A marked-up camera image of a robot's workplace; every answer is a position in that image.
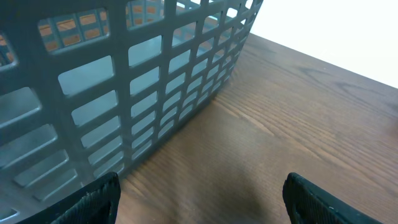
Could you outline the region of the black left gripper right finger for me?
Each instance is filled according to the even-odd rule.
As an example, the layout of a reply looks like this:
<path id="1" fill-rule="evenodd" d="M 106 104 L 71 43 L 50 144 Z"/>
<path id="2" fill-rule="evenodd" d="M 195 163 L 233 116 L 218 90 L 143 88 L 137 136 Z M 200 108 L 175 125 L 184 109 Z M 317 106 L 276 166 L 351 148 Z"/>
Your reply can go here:
<path id="1" fill-rule="evenodd" d="M 294 224 L 379 223 L 295 172 L 288 174 L 282 197 L 290 221 Z"/>

